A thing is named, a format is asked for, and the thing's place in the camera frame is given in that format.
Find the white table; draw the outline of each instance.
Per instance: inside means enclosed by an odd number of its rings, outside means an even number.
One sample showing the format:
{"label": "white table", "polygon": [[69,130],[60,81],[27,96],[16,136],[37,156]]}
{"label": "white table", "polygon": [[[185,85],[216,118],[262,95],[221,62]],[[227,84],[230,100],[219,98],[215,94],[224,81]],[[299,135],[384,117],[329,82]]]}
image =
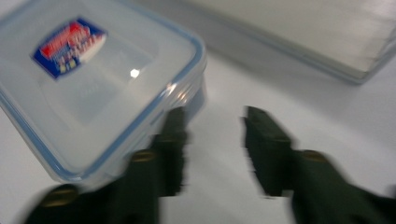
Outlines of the white table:
{"label": "white table", "polygon": [[[24,0],[0,0],[0,15]],[[251,174],[240,117],[268,110],[297,140],[327,153],[353,183],[390,195],[396,174],[396,59],[362,86],[282,56],[252,71],[208,52],[207,101],[189,126],[187,187],[164,199],[164,223],[293,223],[288,199],[267,200]],[[0,110],[0,223],[21,223],[56,186]]]}

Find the container label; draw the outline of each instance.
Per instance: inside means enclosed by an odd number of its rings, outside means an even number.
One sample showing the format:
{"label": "container label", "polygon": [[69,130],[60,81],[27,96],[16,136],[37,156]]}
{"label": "container label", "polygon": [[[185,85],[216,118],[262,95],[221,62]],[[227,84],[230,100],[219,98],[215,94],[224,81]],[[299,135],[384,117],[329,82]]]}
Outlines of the container label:
{"label": "container label", "polygon": [[105,41],[105,31],[77,18],[49,35],[34,52],[33,59],[57,78],[86,63]]}

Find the clear plastic lid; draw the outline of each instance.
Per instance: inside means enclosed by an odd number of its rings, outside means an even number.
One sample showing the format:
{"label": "clear plastic lid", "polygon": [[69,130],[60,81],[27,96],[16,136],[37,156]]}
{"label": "clear plastic lid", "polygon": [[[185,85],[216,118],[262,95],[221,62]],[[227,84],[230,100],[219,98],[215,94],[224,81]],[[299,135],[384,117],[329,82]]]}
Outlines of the clear plastic lid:
{"label": "clear plastic lid", "polygon": [[123,1],[31,1],[0,39],[2,107],[66,181],[97,171],[204,60],[198,39]]}

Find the blue lid rim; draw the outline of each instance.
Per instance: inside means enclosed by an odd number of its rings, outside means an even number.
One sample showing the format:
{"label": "blue lid rim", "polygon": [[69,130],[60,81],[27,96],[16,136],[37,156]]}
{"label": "blue lid rim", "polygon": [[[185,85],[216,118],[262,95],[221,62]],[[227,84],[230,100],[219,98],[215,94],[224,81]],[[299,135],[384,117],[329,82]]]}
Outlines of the blue lid rim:
{"label": "blue lid rim", "polygon": [[[29,3],[23,5],[19,9],[17,9],[18,12],[24,11],[26,8],[28,8],[29,5],[31,5],[34,1],[30,1]],[[134,9],[136,12],[148,17],[149,19],[152,19],[159,24],[162,24],[169,30],[173,31],[174,33],[177,33],[178,35],[181,35],[182,37],[189,39],[190,42],[194,45],[196,48],[195,54],[190,60],[190,62],[174,77],[174,79],[171,81],[171,84],[177,84],[184,76],[186,76],[190,70],[198,64],[203,58],[205,47],[202,44],[202,41],[187,33],[185,30],[175,26],[173,23],[170,21],[164,20],[163,18],[153,15],[150,12],[147,12],[146,10],[136,7],[135,5],[127,2],[122,2],[125,5],[128,5],[128,7],[131,7]],[[15,14],[12,13],[6,18],[6,21],[9,21],[12,17],[14,17]],[[0,26],[4,24],[6,21],[0,21]],[[21,127],[21,129],[24,131],[24,133],[28,136],[29,140],[31,143],[37,148],[40,156],[47,162],[49,167],[54,171],[54,173],[59,176],[62,180],[68,181],[68,182],[78,182],[86,179],[89,177],[92,173],[97,171],[103,163],[105,163],[106,159],[110,157],[116,149],[126,140],[126,138],[146,119],[146,117],[158,106],[158,104],[163,100],[166,88],[160,91],[160,93],[150,102],[150,104],[139,114],[139,116],[122,132],[122,134],[110,145],[108,149],[105,150],[105,152],[99,157],[98,160],[96,160],[88,169],[83,171],[82,173],[73,173],[62,167],[62,165],[56,160],[56,158],[53,156],[53,154],[50,152],[50,150],[47,148],[47,146],[42,142],[42,140],[37,136],[35,131],[32,129],[32,127],[29,125],[29,123],[23,118],[21,113],[18,111],[17,108],[8,100],[5,94],[3,94],[0,90],[0,101],[3,103],[3,105],[6,107],[6,109],[9,111],[9,113],[12,115],[12,117],[15,119],[15,121],[18,123],[18,125]]]}

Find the blue label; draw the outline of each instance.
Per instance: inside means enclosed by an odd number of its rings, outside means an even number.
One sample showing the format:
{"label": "blue label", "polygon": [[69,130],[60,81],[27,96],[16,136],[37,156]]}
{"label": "blue label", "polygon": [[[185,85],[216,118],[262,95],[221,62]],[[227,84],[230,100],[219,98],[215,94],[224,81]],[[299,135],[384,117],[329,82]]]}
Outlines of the blue label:
{"label": "blue label", "polygon": [[106,41],[106,32],[78,18],[49,35],[33,58],[57,78],[93,57]]}

